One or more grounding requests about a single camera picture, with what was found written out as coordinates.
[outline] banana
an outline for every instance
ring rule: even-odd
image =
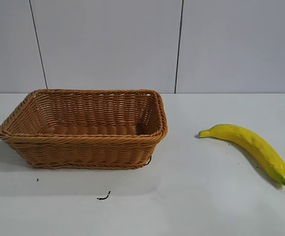
[[[238,144],[256,159],[274,181],[285,185],[285,162],[269,143],[251,130],[233,124],[218,124],[199,132],[199,137],[214,137]]]

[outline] woven basket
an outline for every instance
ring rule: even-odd
[[[135,169],[167,134],[151,90],[41,89],[0,126],[0,139],[37,168]]]

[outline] basket rim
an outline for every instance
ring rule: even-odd
[[[10,133],[7,129],[12,125],[13,120],[19,116],[21,112],[19,110],[23,107],[29,105],[29,101],[36,95],[47,92],[47,93],[92,93],[92,94],[113,94],[113,93],[129,93],[137,94],[138,92],[152,93],[156,95],[158,111],[160,112],[160,128],[152,133],[145,135],[62,135],[62,134],[23,134],[23,133]],[[37,89],[30,92],[24,100],[14,109],[14,111],[5,119],[5,121],[0,126],[0,138],[3,140],[10,140],[12,142],[29,142],[29,143],[53,143],[53,141],[58,142],[122,142],[122,143],[154,143],[161,141],[167,134],[167,119],[164,111],[164,105],[161,95],[154,91],[148,89],[107,89],[107,90],[84,90],[84,89]]]

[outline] banana stem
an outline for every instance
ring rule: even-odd
[[[206,130],[202,130],[201,132],[199,132],[198,135],[200,138],[204,138],[204,137],[210,136],[211,132],[208,129],[206,129]]]

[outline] basket bottom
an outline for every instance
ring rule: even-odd
[[[151,156],[148,158],[147,162],[145,163],[138,163],[136,165],[98,165],[96,164],[71,164],[71,163],[66,163],[66,164],[34,164],[28,162],[29,165],[32,165],[35,168],[39,169],[92,169],[92,170],[134,170],[138,169],[141,167],[144,167],[148,165],[151,161]]]

